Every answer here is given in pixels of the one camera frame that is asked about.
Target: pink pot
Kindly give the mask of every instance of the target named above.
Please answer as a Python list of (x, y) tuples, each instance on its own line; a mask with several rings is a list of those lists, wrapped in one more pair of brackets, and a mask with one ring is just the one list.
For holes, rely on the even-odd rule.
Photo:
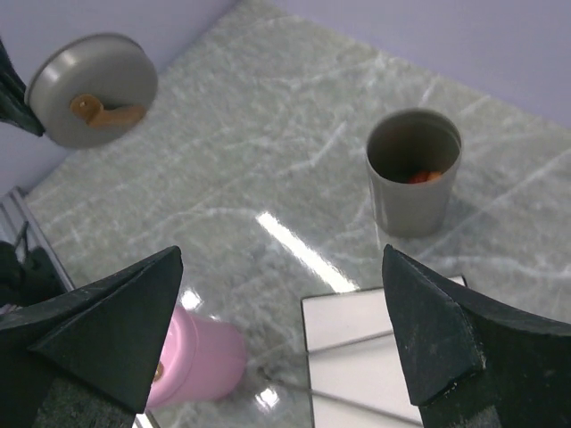
[(238, 385), (245, 366), (244, 339), (233, 325), (176, 306), (146, 406), (220, 399)]

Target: pink cup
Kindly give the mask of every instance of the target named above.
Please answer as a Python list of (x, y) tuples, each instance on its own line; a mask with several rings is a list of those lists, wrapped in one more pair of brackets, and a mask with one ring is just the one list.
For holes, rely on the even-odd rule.
[(244, 374), (244, 339), (229, 323), (198, 317), (176, 306), (162, 347), (161, 366), (147, 408), (220, 399)]

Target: purple-gray wall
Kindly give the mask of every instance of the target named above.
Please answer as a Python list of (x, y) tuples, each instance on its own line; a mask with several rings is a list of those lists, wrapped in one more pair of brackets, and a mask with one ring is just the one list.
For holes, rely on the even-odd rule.
[(569, 0), (273, 0), (571, 127)]
[[(3, 0), (0, 37), (14, 67), (29, 82), (47, 57), (75, 38), (115, 31), (135, 39), (162, 70), (236, 0)], [(67, 152), (0, 123), (0, 196), (30, 189)]]

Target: marble countertop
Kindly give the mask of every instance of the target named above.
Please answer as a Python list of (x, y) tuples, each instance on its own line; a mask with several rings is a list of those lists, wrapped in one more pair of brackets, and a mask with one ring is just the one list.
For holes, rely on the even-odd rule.
[[(411, 106), (448, 115), (465, 156), (443, 230), (400, 240), (376, 232), (364, 144)], [(70, 156), (28, 203), (78, 285), (180, 246), (181, 301), (236, 324), (250, 367), (302, 350), (301, 297), (382, 285), (386, 243), (571, 322), (571, 132), (261, 0), (178, 58), (137, 130)], [(155, 416), (163, 428), (310, 426), (306, 396), (254, 373), (227, 399)]]

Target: white board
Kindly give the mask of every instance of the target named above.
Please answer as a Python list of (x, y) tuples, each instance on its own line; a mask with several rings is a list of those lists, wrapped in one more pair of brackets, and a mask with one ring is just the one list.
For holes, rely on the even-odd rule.
[[(451, 280), (466, 285), (462, 276)], [(383, 289), (309, 297), (302, 300), (302, 312), (314, 391), (421, 424), (418, 409), (409, 401), (394, 336), (311, 355), (313, 350), (393, 330)], [(315, 428), (415, 426), (316, 396), (312, 410)]]

